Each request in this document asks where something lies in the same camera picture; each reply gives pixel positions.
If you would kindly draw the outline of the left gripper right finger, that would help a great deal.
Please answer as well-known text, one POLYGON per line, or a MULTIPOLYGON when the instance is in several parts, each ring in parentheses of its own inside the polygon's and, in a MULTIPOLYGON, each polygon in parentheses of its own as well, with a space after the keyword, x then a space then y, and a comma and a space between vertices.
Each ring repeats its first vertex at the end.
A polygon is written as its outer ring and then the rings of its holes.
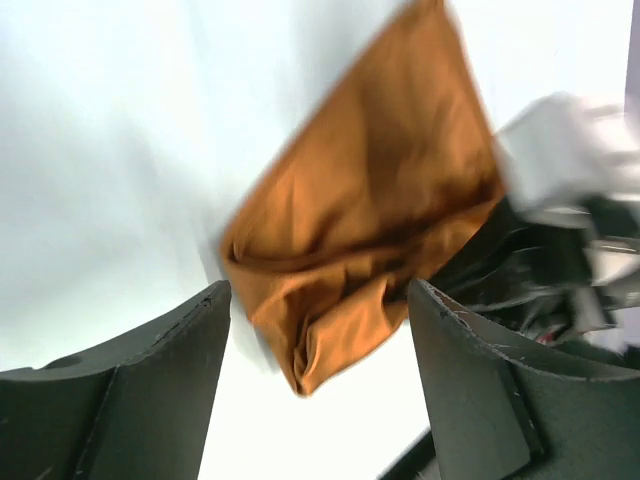
POLYGON ((635 479, 639 374, 570 355, 415 280, 409 319, 445 479, 635 479))

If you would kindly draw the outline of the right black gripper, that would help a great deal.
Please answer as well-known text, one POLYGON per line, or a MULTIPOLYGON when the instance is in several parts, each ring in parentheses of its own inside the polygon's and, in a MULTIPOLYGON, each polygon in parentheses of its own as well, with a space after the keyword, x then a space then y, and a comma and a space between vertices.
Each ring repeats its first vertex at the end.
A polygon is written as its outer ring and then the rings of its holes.
POLYGON ((639 204, 592 197, 574 217, 531 223, 501 200, 430 282, 538 343, 617 330, 617 311, 639 304, 639 204))

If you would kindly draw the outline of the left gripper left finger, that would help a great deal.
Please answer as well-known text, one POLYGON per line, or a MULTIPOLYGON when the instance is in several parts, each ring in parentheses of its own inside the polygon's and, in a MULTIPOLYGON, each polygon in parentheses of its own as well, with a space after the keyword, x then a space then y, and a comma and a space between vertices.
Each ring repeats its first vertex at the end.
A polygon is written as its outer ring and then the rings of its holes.
POLYGON ((2 477, 196 478, 230 305, 230 285, 219 281, 102 344, 3 372, 2 477))

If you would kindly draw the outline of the orange satin napkin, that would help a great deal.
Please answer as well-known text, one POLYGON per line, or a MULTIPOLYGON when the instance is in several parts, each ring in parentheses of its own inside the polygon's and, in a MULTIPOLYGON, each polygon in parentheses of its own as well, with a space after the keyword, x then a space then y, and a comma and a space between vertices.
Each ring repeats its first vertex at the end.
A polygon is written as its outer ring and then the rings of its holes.
POLYGON ((459 34, 414 1, 239 209, 220 256, 292 390, 385 342, 406 289, 478 231, 503 188, 459 34))

